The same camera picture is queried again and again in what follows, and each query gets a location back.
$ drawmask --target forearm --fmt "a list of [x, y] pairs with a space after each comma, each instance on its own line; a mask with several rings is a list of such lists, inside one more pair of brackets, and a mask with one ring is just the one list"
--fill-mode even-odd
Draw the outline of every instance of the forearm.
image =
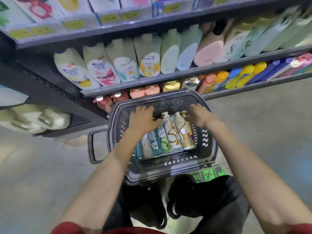
[[299, 197], [222, 123], [207, 125], [256, 216], [267, 223], [312, 223]]
[[137, 133], [126, 130], [117, 146], [88, 178], [62, 221], [72, 221], [92, 230], [102, 229], [140, 139]]

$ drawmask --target tiled floor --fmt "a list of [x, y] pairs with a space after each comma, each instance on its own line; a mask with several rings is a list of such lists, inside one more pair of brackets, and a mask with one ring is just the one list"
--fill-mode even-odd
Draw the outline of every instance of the tiled floor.
[[[308, 78], [207, 103], [232, 133], [258, 154], [312, 210], [311, 88], [312, 78]], [[86, 134], [51, 139], [0, 128], [1, 234], [48, 234], [57, 224], [96, 168], [88, 161]], [[221, 164], [230, 174], [222, 155], [216, 164]], [[199, 221], [200, 218], [169, 219], [163, 231], [186, 234]], [[243, 233], [263, 233], [253, 213]]]

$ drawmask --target yellow price tag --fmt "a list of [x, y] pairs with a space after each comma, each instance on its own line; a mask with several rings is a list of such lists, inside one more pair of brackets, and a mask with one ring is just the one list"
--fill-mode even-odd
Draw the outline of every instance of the yellow price tag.
[[123, 12], [120, 15], [122, 20], [133, 20], [138, 19], [140, 17], [140, 13], [138, 10]]
[[114, 23], [114, 22], [119, 22], [120, 21], [118, 13], [102, 15], [102, 16], [99, 17], [99, 19], [101, 20], [101, 22], [103, 24]]
[[51, 29], [47, 25], [43, 26], [38, 26], [38, 27], [32, 27], [32, 31], [34, 32], [35, 35], [37, 36], [42, 36], [42, 35], [48, 35], [48, 34], [54, 34], [54, 30]]
[[181, 9], [181, 3], [174, 3], [172, 5], [164, 6], [163, 7], [163, 14], [171, 14], [177, 12]]
[[215, 0], [213, 4], [217, 5], [217, 4], [221, 4], [221, 3], [227, 2], [227, 1], [229, 1], [229, 0]]
[[33, 33], [26, 28], [10, 30], [8, 33], [15, 39], [27, 39], [34, 36]]
[[78, 30], [85, 27], [85, 22], [82, 19], [64, 21], [63, 24], [65, 25], [66, 28], [71, 30]]

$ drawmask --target hand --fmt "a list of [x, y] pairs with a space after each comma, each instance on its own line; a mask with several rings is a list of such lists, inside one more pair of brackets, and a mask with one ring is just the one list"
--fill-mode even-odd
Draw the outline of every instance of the hand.
[[221, 122], [219, 118], [217, 118], [214, 114], [209, 112], [200, 104], [191, 104], [190, 108], [192, 110], [193, 116], [185, 117], [185, 120], [195, 126], [208, 128], [210, 125], [216, 122]]
[[143, 106], [137, 107], [136, 110], [130, 114], [128, 129], [132, 130], [132, 133], [137, 133], [140, 139], [142, 139], [146, 133], [156, 129], [161, 123], [160, 118], [153, 121], [153, 111], [153, 106], [150, 106], [149, 108]]

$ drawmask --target person's left hand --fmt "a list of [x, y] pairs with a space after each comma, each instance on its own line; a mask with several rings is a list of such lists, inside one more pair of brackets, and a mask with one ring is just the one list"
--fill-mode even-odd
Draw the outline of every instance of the person's left hand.
[[140, 138], [146, 133], [149, 133], [157, 128], [160, 125], [161, 119], [157, 119], [153, 121], [153, 111], [154, 107], [150, 106], [147, 108], [146, 106], [137, 107], [135, 111], [130, 114], [129, 128], [132, 133], [138, 133]]

